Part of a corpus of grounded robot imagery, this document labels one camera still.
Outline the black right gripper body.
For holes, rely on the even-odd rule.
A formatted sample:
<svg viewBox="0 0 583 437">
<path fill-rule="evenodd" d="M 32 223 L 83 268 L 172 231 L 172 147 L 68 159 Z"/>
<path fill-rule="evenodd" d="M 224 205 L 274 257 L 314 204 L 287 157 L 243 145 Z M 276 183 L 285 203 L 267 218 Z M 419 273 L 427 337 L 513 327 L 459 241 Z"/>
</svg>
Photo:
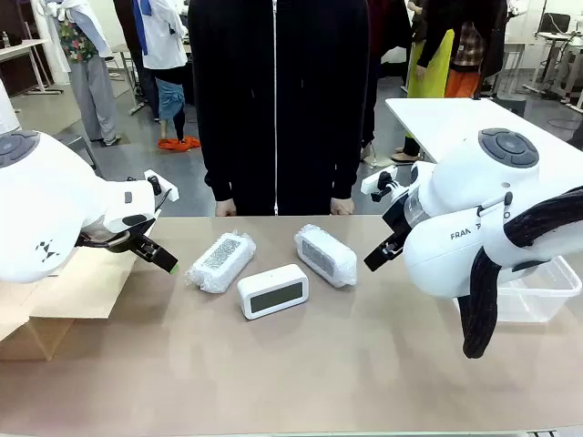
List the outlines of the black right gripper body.
<svg viewBox="0 0 583 437">
<path fill-rule="evenodd" d="M 404 207 L 407 199 L 408 195 L 402 195 L 399 199 L 395 200 L 391 207 L 383 214 L 384 222 L 393 232 L 393 234 L 387 239 L 389 249 L 402 249 L 406 237 L 411 232 L 412 228 L 404 214 Z"/>
</svg>

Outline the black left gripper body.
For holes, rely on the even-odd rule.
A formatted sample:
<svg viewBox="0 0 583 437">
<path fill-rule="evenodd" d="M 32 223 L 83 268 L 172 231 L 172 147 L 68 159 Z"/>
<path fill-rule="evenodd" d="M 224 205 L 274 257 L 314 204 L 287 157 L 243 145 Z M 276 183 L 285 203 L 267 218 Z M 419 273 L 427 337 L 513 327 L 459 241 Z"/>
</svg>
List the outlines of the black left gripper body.
<svg viewBox="0 0 583 437">
<path fill-rule="evenodd" d="M 159 252 L 159 244 L 152 240 L 147 233 L 155 221 L 154 218 L 151 218 L 129 229 L 129 237 L 118 245 L 118 252 L 130 251 L 143 260 L 153 260 Z"/>
</svg>

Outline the bubble-wrapped clock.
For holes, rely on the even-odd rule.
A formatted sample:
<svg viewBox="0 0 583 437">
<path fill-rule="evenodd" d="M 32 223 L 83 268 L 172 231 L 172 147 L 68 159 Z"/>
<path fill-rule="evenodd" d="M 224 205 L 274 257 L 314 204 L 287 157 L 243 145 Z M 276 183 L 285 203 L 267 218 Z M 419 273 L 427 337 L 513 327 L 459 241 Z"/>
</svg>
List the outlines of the bubble-wrapped clock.
<svg viewBox="0 0 583 437">
<path fill-rule="evenodd" d="M 211 293 L 224 293 L 251 261 L 256 250 L 252 238 L 243 233 L 223 233 L 186 271 L 189 285 Z"/>
<path fill-rule="evenodd" d="M 294 236 L 298 257 L 335 288 L 357 283 L 357 257 L 352 249 L 313 224 Z"/>
</svg>

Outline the white unwrapped digital clock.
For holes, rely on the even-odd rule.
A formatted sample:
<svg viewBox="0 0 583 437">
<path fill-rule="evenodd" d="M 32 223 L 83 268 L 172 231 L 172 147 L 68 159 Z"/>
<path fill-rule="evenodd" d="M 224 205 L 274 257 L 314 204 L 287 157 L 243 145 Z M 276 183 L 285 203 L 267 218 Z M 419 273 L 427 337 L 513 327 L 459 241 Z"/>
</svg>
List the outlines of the white unwrapped digital clock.
<svg viewBox="0 0 583 437">
<path fill-rule="evenodd" d="M 240 308 L 247 320 L 287 310 L 309 298 L 309 280 L 297 264 L 288 264 L 241 279 Z"/>
</svg>

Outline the person's right forearm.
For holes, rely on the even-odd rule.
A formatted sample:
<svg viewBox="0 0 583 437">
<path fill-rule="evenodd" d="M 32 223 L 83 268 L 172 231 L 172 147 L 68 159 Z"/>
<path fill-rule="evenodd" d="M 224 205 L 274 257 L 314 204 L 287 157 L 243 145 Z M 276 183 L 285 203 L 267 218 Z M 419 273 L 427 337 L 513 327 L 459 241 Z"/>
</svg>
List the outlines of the person's right forearm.
<svg viewBox="0 0 583 437">
<path fill-rule="evenodd" d="M 198 128 L 204 164 L 205 182 L 213 192 L 217 204 L 232 200 L 230 186 L 230 114 L 225 109 L 221 94 L 210 88 L 198 88 Z"/>
</svg>

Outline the person's left forearm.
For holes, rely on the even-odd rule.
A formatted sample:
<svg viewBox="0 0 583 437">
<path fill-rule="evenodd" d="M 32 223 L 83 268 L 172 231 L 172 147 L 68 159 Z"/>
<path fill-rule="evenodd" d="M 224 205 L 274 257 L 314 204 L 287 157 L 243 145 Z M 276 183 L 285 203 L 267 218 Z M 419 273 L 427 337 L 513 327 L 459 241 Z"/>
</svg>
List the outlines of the person's left forearm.
<svg viewBox="0 0 583 437">
<path fill-rule="evenodd" d="M 342 99 L 333 153 L 335 170 L 332 198 L 335 199 L 346 200 L 352 196 L 360 162 L 365 93 L 364 87 Z"/>
</svg>

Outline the brown cardboard box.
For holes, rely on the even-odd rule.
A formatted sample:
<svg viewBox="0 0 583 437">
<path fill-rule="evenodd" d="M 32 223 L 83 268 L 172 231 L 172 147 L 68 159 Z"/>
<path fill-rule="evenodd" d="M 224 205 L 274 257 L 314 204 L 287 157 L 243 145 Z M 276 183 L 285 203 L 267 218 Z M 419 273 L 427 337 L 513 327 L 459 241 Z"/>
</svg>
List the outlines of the brown cardboard box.
<svg viewBox="0 0 583 437">
<path fill-rule="evenodd" d="M 154 266 L 131 252 L 76 249 L 37 282 L 0 280 L 0 363 L 51 361 L 78 320 L 106 320 L 130 274 Z"/>
</svg>

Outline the orange cloth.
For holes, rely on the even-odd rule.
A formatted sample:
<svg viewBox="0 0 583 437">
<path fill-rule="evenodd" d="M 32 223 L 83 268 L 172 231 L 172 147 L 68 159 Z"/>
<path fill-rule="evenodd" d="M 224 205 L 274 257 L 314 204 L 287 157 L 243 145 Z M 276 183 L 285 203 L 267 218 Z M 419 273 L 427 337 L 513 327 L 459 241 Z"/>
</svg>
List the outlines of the orange cloth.
<svg viewBox="0 0 583 437">
<path fill-rule="evenodd" d="M 192 136 L 185 136 L 182 139 L 161 138 L 158 141 L 158 147 L 163 150 L 187 152 L 190 149 L 200 147 L 200 142 L 197 138 Z"/>
</svg>

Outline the white table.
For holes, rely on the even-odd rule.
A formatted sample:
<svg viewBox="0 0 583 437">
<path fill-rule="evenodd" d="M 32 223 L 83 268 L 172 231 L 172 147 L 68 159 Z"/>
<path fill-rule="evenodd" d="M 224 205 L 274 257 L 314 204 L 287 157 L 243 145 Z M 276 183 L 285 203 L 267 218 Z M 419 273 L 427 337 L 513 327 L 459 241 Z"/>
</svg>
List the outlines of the white table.
<svg viewBox="0 0 583 437">
<path fill-rule="evenodd" d="M 543 180 L 564 177 L 583 181 L 583 152 L 491 100 L 388 98 L 385 104 L 433 162 L 481 129 L 505 127 L 537 147 Z"/>
</svg>

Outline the bystander with yellow apron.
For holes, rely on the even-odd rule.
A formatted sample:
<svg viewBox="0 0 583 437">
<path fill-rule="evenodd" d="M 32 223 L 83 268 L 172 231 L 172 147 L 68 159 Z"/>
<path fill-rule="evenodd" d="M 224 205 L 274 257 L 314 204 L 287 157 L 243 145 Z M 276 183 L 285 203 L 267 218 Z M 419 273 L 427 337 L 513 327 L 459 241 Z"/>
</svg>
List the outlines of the bystander with yellow apron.
<svg viewBox="0 0 583 437">
<path fill-rule="evenodd" d="M 455 32 L 449 0 L 408 0 L 413 12 L 407 97 L 443 98 Z"/>
</svg>

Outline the bystander with orange trousers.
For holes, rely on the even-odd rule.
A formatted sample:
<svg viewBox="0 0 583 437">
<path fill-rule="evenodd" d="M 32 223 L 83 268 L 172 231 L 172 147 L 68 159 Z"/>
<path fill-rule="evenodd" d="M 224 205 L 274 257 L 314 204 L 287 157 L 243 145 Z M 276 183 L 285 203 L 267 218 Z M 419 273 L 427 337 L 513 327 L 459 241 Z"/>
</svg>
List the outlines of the bystander with orange trousers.
<svg viewBox="0 0 583 437">
<path fill-rule="evenodd" d="M 480 81 L 486 38 L 481 26 L 479 0 L 458 0 L 455 39 L 450 58 L 445 97 L 473 97 Z"/>
</svg>

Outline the person torso in black jacket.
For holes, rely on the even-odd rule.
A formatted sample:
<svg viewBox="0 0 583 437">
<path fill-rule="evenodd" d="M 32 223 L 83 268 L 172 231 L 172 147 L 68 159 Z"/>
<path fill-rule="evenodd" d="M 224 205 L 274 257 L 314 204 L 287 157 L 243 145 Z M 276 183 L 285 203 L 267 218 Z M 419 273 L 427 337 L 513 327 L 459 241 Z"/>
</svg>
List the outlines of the person torso in black jacket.
<svg viewBox="0 0 583 437">
<path fill-rule="evenodd" d="M 230 114 L 236 216 L 331 215 L 342 99 L 367 88 L 367 0 L 190 0 L 198 88 Z"/>
</svg>

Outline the bystander in white coat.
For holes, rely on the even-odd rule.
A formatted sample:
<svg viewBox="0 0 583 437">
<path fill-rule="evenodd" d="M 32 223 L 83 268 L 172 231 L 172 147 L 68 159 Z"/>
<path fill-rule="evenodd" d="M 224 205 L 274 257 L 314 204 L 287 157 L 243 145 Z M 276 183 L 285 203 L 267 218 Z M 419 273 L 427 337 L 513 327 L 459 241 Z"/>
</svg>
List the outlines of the bystander in white coat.
<svg viewBox="0 0 583 437">
<path fill-rule="evenodd" d="M 182 139 L 186 123 L 184 80 L 187 54 L 177 0 L 131 0 L 144 67 L 159 95 L 160 138 Z"/>
</svg>

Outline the white desk with grey legs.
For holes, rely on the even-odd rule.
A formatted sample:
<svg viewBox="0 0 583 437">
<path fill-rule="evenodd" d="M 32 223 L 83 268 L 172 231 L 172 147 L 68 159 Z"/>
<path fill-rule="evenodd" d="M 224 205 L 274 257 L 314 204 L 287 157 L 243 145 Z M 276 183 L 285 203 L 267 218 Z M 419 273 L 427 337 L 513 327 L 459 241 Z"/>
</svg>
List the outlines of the white desk with grey legs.
<svg viewBox="0 0 583 437">
<path fill-rule="evenodd" d="M 21 92 L 25 96 L 58 96 L 62 95 L 61 89 L 52 88 L 50 80 L 41 77 L 41 63 L 36 61 L 37 49 L 46 42 L 45 39 L 24 39 L 20 45 L 9 46 L 0 49 L 0 65 L 18 57 L 27 57 L 32 67 L 36 84 Z"/>
</svg>

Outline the white desk with monitor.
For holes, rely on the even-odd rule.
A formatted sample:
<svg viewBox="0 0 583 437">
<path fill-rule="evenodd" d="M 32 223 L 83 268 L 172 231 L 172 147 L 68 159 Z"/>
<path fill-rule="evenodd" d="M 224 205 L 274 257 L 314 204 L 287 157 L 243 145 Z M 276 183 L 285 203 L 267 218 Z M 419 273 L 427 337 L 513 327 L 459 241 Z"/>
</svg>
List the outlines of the white desk with monitor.
<svg viewBox="0 0 583 437">
<path fill-rule="evenodd" d="M 522 87 L 583 113 L 583 11 L 562 30 L 558 14 L 544 12 L 535 40 L 543 53 L 529 82 Z"/>
</svg>

